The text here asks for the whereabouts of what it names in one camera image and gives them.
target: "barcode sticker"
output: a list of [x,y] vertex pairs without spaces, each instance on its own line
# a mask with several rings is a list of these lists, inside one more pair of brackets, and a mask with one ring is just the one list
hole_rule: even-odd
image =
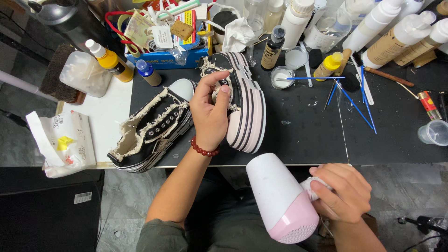
[[92,200],[92,192],[85,192],[80,194],[75,194],[75,201],[73,204],[78,204],[86,201]]

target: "white tag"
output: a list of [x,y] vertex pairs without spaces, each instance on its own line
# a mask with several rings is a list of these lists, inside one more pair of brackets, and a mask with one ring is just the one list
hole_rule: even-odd
[[80,194],[75,194],[75,201],[73,204],[78,204],[86,201],[92,200],[92,192],[85,192]]
[[171,31],[168,26],[153,26],[152,34],[158,48],[173,48]]

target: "white cloth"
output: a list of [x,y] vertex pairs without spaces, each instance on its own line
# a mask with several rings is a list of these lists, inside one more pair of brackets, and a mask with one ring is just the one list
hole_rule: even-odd
[[247,23],[245,17],[233,20],[225,26],[223,52],[242,52],[246,46],[257,42],[252,28]]

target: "sleeve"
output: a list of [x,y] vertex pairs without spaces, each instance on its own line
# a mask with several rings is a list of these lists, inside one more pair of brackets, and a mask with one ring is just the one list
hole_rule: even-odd
[[143,225],[136,252],[182,252],[188,243],[184,229],[178,224],[154,219]]

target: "hair dryer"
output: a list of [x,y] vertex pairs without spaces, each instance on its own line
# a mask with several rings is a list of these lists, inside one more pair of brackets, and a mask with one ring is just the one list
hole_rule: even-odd
[[267,232],[281,243],[299,243],[316,229],[319,216],[311,204],[318,199],[311,190],[310,182],[317,177],[299,182],[273,153],[262,154],[246,166],[250,185]]

